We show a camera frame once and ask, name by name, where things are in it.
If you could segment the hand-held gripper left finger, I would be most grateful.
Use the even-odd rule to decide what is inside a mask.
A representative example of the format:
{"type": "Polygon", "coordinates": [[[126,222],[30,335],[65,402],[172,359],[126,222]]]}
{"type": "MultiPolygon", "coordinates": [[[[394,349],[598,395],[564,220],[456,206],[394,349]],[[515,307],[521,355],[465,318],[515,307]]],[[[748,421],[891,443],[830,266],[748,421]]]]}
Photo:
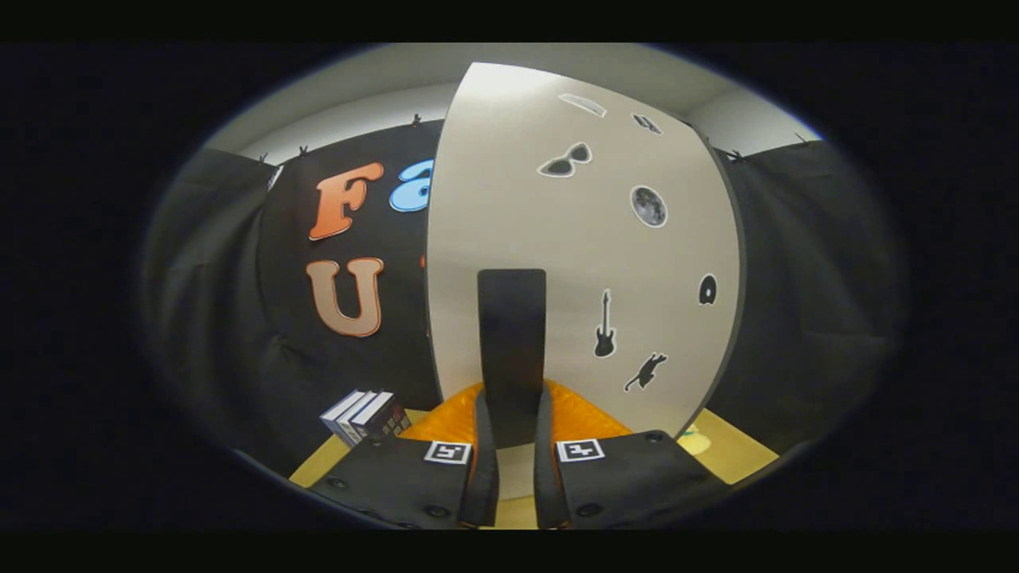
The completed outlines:
{"type": "Polygon", "coordinates": [[[309,489],[390,528],[445,530],[494,525],[499,485],[486,392],[474,384],[400,435],[364,439],[309,489]]]}

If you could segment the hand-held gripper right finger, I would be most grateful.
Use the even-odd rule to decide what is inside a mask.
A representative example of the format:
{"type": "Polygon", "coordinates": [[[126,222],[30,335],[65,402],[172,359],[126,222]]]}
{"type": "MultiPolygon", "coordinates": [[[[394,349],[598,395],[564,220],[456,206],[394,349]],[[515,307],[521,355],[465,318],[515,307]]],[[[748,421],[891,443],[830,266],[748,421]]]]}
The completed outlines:
{"type": "Polygon", "coordinates": [[[534,446],[541,529],[671,528],[731,489],[671,433],[633,433],[551,380],[540,398],[534,446]]]}

